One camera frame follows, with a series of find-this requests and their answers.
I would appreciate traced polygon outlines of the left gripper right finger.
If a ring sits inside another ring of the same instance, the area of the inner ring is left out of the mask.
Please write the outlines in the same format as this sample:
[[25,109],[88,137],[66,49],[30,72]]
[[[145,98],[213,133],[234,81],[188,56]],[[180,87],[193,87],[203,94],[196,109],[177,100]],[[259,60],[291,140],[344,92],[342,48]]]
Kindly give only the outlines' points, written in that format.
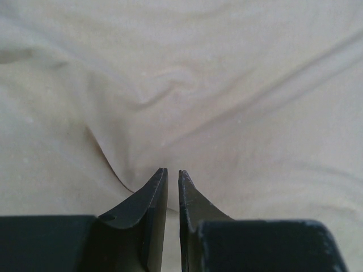
[[347,271],[333,235],[316,220],[234,220],[180,171],[183,271]]

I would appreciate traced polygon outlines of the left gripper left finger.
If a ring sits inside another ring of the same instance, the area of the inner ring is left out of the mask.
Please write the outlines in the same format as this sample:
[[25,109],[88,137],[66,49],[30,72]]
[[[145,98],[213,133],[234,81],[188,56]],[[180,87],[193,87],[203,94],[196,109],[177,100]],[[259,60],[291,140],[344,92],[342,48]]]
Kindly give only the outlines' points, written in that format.
[[160,271],[167,191],[161,168],[100,216],[3,216],[1,270]]

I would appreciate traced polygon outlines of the beige t shirt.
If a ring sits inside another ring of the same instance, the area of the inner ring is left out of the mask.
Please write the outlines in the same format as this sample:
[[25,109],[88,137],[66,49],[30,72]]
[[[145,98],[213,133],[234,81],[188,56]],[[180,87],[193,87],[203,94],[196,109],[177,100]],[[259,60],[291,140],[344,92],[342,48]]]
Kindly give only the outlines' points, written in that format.
[[168,169],[308,218],[362,270],[361,1],[2,1],[1,214],[101,214]]

